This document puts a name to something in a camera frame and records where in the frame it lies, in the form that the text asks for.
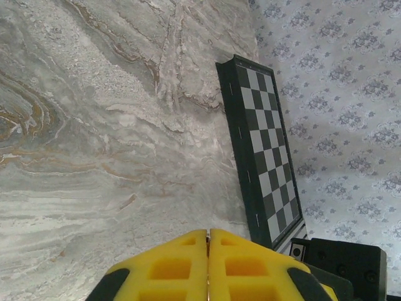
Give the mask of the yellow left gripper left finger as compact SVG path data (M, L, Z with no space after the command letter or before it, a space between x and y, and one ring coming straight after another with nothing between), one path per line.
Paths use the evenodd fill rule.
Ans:
M207 300L207 231L195 230L121 261L90 300Z

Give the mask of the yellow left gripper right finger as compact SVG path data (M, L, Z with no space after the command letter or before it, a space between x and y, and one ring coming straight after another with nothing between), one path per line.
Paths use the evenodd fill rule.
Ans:
M294 258L219 229L210 230L210 300L339 300Z

